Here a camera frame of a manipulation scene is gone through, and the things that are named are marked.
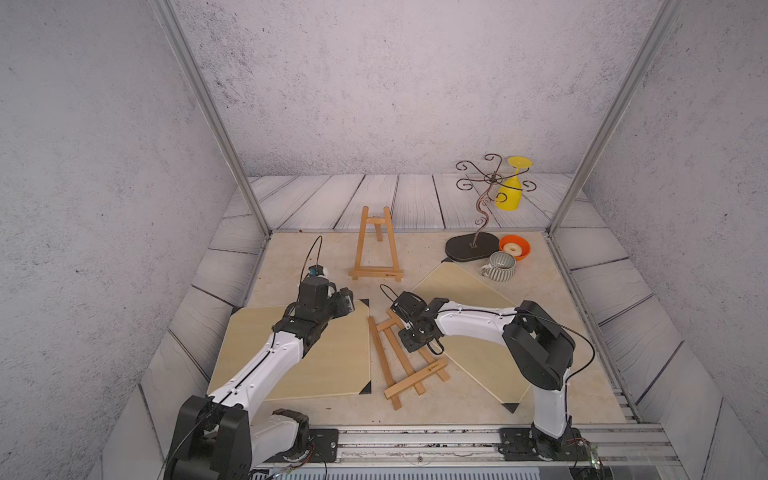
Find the light wooden canvas board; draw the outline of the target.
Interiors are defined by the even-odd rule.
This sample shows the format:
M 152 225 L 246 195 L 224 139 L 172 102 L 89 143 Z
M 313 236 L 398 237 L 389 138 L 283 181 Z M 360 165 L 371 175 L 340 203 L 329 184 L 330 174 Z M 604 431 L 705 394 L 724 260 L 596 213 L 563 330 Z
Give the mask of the light wooden canvas board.
M 267 343 L 282 307 L 245 308 L 229 322 L 208 391 L 222 387 Z M 333 319 L 321 338 L 267 396 L 270 401 L 354 395 L 371 380 L 370 340 L 365 300 L 355 311 Z
M 504 410 L 517 412 L 530 382 L 503 339 L 517 305 L 452 262 L 440 264 L 413 292 L 441 305 L 436 322 L 443 336 L 438 342 L 448 357 Z

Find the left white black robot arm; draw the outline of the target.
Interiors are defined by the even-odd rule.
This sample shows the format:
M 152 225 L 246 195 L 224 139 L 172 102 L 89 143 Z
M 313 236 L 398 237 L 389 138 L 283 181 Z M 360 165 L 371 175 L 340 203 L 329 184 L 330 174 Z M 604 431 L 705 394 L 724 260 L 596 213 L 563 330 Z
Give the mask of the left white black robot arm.
M 337 288 L 322 274 L 307 274 L 261 350 L 211 395 L 192 395 L 182 404 L 162 478 L 250 479 L 273 458 L 288 462 L 291 469 L 309 462 L 315 446 L 306 415 L 277 409 L 262 424 L 251 422 L 328 323 L 354 309 L 350 289 Z

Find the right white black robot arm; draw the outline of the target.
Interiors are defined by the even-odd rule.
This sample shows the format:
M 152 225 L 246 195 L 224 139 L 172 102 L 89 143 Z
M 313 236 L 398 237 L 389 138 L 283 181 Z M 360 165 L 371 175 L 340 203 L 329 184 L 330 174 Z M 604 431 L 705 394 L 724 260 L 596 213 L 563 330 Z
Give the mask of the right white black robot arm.
M 534 392 L 534 420 L 528 428 L 499 430 L 499 453 L 507 461 L 593 462 L 591 447 L 572 425 L 568 382 L 573 366 L 576 331 L 557 323 L 537 303 L 514 308 L 467 306 L 447 298 L 424 301 L 404 291 L 391 304 L 405 323 L 399 337 L 409 352 L 443 337 L 461 336 L 503 345 Z

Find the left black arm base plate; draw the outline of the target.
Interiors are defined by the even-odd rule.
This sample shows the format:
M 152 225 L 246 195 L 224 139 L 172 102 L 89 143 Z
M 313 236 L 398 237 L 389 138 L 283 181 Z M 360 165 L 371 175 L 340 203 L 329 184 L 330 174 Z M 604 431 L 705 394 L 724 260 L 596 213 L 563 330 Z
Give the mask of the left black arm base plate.
M 302 450 L 298 453 L 281 452 L 270 457 L 266 463 L 334 463 L 338 455 L 339 434 L 335 428 L 311 428 Z

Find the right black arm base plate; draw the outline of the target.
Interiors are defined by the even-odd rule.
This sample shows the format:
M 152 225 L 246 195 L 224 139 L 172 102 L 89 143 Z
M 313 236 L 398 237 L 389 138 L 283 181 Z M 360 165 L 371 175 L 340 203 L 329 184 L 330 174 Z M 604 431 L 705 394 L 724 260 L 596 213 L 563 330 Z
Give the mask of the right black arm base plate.
M 562 461 L 589 462 L 592 459 L 588 442 L 581 432 L 568 425 L 559 438 L 552 438 L 530 428 L 508 427 L 498 430 L 498 452 L 505 461 Z

